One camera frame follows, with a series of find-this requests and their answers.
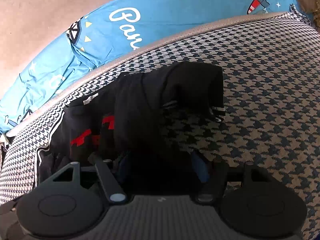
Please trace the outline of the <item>black garment red print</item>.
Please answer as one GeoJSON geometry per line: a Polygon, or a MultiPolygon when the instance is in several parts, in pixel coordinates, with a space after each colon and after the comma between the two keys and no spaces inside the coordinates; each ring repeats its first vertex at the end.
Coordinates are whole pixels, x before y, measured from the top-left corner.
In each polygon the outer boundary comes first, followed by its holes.
{"type": "Polygon", "coordinates": [[[63,108],[48,144],[37,150],[37,182],[73,161],[88,166],[95,153],[111,162],[128,193],[195,187],[190,153],[171,143],[169,126],[177,119],[217,120],[223,107],[220,66],[184,61],[148,73],[121,73],[63,108]]]}

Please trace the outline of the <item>houndstooth mattress cover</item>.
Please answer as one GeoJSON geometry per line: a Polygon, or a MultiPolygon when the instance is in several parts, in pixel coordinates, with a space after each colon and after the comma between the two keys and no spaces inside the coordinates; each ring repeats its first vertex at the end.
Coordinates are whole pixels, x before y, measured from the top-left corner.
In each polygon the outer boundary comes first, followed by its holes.
{"type": "Polygon", "coordinates": [[[268,169],[305,200],[304,239],[319,235],[319,33],[294,13],[224,20],[147,46],[88,74],[53,100],[13,140],[1,170],[1,203],[34,185],[36,150],[46,144],[62,109],[124,72],[143,73],[180,61],[222,67],[226,119],[178,122],[182,150],[230,165],[268,169]]]}

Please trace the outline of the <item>blue cartoon print bedsheet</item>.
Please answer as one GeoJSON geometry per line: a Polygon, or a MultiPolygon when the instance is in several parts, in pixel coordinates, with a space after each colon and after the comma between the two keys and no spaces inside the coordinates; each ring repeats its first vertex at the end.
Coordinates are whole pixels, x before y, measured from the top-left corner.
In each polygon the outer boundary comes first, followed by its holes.
{"type": "Polygon", "coordinates": [[[34,57],[1,99],[1,132],[122,55],[205,23],[288,11],[298,0],[114,0],[81,17],[34,57]]]}

